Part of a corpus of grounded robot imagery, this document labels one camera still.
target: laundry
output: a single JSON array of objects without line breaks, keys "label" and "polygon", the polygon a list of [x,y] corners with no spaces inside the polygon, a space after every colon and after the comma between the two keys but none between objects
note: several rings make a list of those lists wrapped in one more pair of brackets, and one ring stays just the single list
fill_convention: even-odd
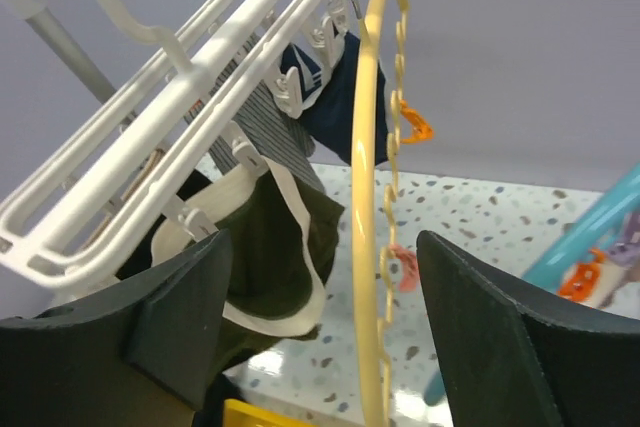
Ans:
[{"label": "laundry", "polygon": [[[239,165],[186,202],[228,229],[233,268],[210,378],[285,337],[314,338],[333,267],[344,208],[265,158],[255,179]],[[155,233],[153,263],[191,242],[178,225]]]},{"label": "laundry", "polygon": [[[320,66],[302,49],[294,44],[289,45],[282,55],[280,70],[287,72],[297,67],[300,83],[303,86],[303,100],[309,101],[298,122],[311,136],[334,152],[340,159],[351,165],[351,135],[353,130],[353,101],[355,97],[356,73],[358,69],[358,52],[360,39],[347,32],[344,38],[344,52],[336,64],[331,79],[322,86],[317,73]],[[375,165],[387,159],[387,101],[386,78],[378,65],[376,90],[376,131],[375,131]]]},{"label": "laundry", "polygon": [[[254,34],[243,48],[249,51],[258,41],[258,36]],[[216,87],[211,91],[211,95],[216,93],[237,66],[235,60],[229,62],[216,80]],[[322,182],[307,160],[315,151],[313,139],[302,125],[276,106],[264,82],[260,82],[251,92],[233,120],[242,128],[260,154],[287,167],[300,180],[324,192]],[[238,164],[227,143],[220,138],[214,142],[209,152],[223,174]]]}]

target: clothes drying rack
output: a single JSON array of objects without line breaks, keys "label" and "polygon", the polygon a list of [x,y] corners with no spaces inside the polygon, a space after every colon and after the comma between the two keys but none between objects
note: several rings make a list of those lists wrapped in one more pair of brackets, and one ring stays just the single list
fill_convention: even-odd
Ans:
[{"label": "clothes drying rack", "polygon": [[[239,63],[229,80],[213,96],[203,93],[240,50],[248,35],[272,16],[278,0],[244,0],[217,26],[203,47],[189,59],[184,49],[192,46],[233,0],[208,0],[177,32],[173,44],[157,28],[140,26],[133,18],[128,28],[140,38],[158,34],[163,49],[156,53],[122,88],[116,89],[47,9],[44,0],[7,0],[16,15],[52,48],[63,62],[104,105],[50,159],[0,205],[0,300],[3,314],[34,316],[51,305],[73,299],[73,292],[114,274],[114,265],[129,252],[161,213],[179,223],[196,240],[215,231],[197,209],[189,209],[174,194],[212,139],[225,136],[242,162],[254,153],[242,132],[234,131],[232,118],[255,86],[268,74],[278,55],[300,31],[322,0],[293,0],[282,14],[271,17],[257,46]],[[379,270],[386,287],[386,311],[376,309],[374,228],[374,128],[379,43],[387,0],[370,0],[365,15],[354,4],[361,47],[356,80],[352,142],[354,323],[360,368],[362,407],[367,427],[389,425],[391,362],[384,349],[384,332],[393,322],[393,288],[388,260],[393,257],[396,222],[392,204],[398,195],[396,156],[400,140],[400,114],[404,101],[405,39],[408,0],[396,0],[401,19],[396,23],[398,53],[395,58],[396,90],[391,98],[393,128],[387,139],[392,182],[385,186],[384,211],[390,225],[389,244],[379,255]],[[122,5],[101,2],[112,20],[125,16]],[[135,114],[143,94],[171,68],[178,71],[166,88],[142,112]],[[166,148],[130,200],[113,217],[98,239],[79,254],[64,255],[70,239],[108,204],[128,175],[164,142],[164,136],[180,122],[189,108],[201,102],[200,113],[178,140]],[[107,136],[124,125],[121,135],[93,162],[73,186],[48,207],[36,225],[25,232],[23,223],[62,183],[73,176],[91,152]]]}]

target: white clothespin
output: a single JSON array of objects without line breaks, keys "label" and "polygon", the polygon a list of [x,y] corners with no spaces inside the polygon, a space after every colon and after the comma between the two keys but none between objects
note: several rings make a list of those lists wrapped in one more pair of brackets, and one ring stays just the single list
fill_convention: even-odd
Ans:
[{"label": "white clothespin", "polygon": [[302,33],[313,48],[322,64],[322,85],[331,79],[331,73],[344,51],[344,34],[335,35],[331,15],[324,14],[318,22],[315,16],[309,17],[303,24]]},{"label": "white clothespin", "polygon": [[218,231],[216,225],[200,209],[189,207],[180,197],[174,195],[162,209],[162,214],[180,225],[196,242],[206,239]]},{"label": "white clothespin", "polygon": [[260,177],[269,170],[255,145],[244,131],[233,120],[230,121],[220,136],[231,147],[231,153],[255,177]]},{"label": "white clothespin", "polygon": [[[275,14],[273,11],[264,18],[261,25],[268,30],[275,22]],[[264,76],[264,83],[273,94],[273,100],[276,106],[293,119],[297,119],[302,115],[303,100],[302,86],[300,85],[300,77],[298,69],[291,67],[286,74],[280,71],[280,63],[282,56],[269,68]]]},{"label": "white clothespin", "polygon": [[336,30],[342,36],[349,31],[349,10],[346,8],[346,0],[329,0],[327,12],[336,26]]}]

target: white strap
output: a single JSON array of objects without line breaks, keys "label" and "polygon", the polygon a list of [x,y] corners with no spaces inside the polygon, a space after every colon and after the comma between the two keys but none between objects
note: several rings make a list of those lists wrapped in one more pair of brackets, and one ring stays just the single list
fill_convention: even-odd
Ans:
[{"label": "white strap", "polygon": [[[302,256],[311,278],[311,295],[307,303],[289,317],[270,320],[247,314],[225,302],[223,317],[246,329],[273,337],[297,337],[309,333],[320,321],[326,293],[318,277],[309,253],[309,227],[311,215],[304,205],[291,172],[276,162],[264,158],[276,181],[289,211],[300,226],[302,234]],[[243,205],[255,188],[256,178],[241,165],[236,166],[220,180],[197,193],[187,205],[201,209],[215,223]],[[181,252],[191,238],[179,226],[165,221],[151,241],[153,264],[157,265]]]}]

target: white hook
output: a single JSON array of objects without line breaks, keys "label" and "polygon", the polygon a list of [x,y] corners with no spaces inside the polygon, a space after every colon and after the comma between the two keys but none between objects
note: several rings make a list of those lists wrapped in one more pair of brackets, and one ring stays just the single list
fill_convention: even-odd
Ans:
[{"label": "white hook", "polygon": [[144,44],[160,44],[178,72],[188,72],[193,68],[191,59],[171,30],[162,26],[146,26],[138,23],[122,0],[96,1],[116,27],[126,35]]}]

